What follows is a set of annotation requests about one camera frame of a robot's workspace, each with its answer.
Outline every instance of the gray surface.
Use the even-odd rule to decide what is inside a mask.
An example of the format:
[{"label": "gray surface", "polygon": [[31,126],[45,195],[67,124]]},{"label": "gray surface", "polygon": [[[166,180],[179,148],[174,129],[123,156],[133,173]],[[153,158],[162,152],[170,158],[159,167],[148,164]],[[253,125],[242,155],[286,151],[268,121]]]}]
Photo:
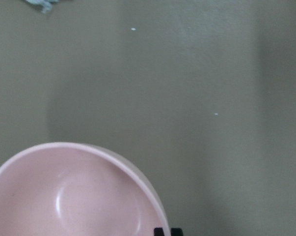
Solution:
[{"label": "gray surface", "polygon": [[252,2],[0,0],[0,165],[96,144],[187,236],[296,236],[296,0]]}]

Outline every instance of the gray floor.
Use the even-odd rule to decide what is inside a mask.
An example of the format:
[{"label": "gray floor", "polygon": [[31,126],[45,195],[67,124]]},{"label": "gray floor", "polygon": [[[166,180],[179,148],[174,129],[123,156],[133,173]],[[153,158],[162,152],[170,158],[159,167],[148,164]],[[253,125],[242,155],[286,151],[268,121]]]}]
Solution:
[{"label": "gray floor", "polygon": [[0,165],[52,141],[131,160],[187,236],[296,236],[296,0],[0,0]]}]

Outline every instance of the bowl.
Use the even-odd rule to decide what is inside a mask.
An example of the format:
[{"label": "bowl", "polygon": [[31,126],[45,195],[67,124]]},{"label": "bowl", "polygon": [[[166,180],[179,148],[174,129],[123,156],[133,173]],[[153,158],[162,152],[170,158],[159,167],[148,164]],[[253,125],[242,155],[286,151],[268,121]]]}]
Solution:
[{"label": "bowl", "polygon": [[152,236],[170,230],[144,174],[102,147],[48,143],[0,167],[0,236]]}]

